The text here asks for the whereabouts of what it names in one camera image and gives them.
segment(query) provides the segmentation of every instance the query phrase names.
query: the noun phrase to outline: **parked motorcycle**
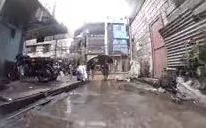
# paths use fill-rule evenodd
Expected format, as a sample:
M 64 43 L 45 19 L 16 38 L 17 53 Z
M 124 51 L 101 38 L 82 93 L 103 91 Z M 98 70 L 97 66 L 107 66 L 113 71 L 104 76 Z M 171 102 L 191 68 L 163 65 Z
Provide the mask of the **parked motorcycle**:
M 37 77 L 39 82 L 48 82 L 53 79 L 54 70 L 50 58 L 31 58 L 17 55 L 16 63 L 8 72 L 10 80 L 22 80 L 25 77 Z

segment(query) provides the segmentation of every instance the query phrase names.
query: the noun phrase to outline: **concrete wall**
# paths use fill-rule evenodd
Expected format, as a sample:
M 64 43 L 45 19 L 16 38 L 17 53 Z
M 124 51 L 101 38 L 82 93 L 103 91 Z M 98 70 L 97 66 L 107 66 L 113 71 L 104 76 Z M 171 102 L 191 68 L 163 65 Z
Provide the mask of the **concrete wall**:
M 6 61 L 15 61 L 15 56 L 19 53 L 21 37 L 21 28 L 12 28 L 0 22 L 0 79 L 4 78 Z
M 150 66 L 149 72 L 152 75 L 152 48 L 150 25 L 162 17 L 163 24 L 167 24 L 167 15 L 176 8 L 170 0 L 145 0 L 142 8 L 131 23 L 131 37 L 133 39 L 133 58 L 141 63 L 141 68 Z

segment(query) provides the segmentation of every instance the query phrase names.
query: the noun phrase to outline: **door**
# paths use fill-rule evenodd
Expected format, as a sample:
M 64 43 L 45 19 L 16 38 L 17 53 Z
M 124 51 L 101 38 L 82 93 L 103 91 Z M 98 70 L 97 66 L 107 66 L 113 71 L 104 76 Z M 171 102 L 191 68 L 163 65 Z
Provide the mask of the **door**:
M 164 40 L 159 33 L 159 30 L 163 28 L 163 22 L 161 17 L 157 18 L 153 24 L 151 24 L 151 43 L 152 43 L 152 59 L 153 59 L 153 76 L 160 78 L 162 71 L 167 67 L 167 55 Z

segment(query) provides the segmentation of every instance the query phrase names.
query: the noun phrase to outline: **sky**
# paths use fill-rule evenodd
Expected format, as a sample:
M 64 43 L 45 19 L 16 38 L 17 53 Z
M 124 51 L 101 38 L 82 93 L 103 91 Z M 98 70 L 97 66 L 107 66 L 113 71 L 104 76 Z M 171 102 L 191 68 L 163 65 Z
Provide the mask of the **sky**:
M 84 23 L 101 22 L 107 16 L 128 16 L 125 0 L 57 0 L 56 19 L 75 31 Z

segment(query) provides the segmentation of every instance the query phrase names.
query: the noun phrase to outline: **building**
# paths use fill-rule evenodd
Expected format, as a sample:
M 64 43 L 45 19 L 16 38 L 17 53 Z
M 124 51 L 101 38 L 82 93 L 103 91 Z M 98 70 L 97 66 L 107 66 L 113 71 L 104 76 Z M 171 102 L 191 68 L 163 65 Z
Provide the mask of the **building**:
M 106 22 L 89 23 L 75 32 L 77 46 L 87 61 L 105 54 L 113 58 L 112 72 L 129 68 L 129 34 L 126 18 L 110 18 Z
M 114 60 L 112 72 L 129 70 L 129 27 L 126 17 L 107 18 L 107 51 Z
M 145 0 L 138 7 L 130 33 L 143 76 L 160 78 L 164 68 L 183 66 L 183 55 L 193 47 L 188 42 L 206 39 L 206 0 Z
M 82 63 L 86 63 L 97 55 L 105 54 L 104 23 L 89 23 L 75 32 L 75 44 L 81 55 Z
M 67 34 L 47 36 L 44 40 L 31 39 L 24 43 L 23 53 L 30 57 L 54 57 L 65 59 L 70 54 L 72 39 Z
M 38 0 L 0 0 L 0 81 L 25 40 L 66 32 Z

